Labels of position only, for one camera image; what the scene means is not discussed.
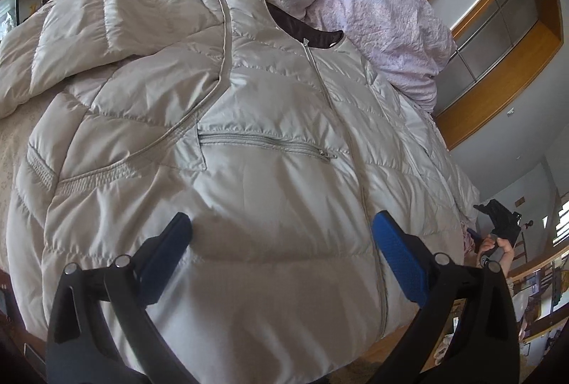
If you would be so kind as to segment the person's right hand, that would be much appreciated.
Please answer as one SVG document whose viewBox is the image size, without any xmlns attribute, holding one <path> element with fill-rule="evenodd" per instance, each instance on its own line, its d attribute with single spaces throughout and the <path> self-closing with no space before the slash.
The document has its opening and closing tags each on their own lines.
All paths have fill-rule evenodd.
<svg viewBox="0 0 569 384">
<path fill-rule="evenodd" d="M 500 265 L 504 276 L 507 276 L 514 257 L 515 251 L 509 240 L 489 235 L 481 242 L 477 254 L 477 264 L 483 267 L 487 261 L 495 261 Z"/>
</svg>

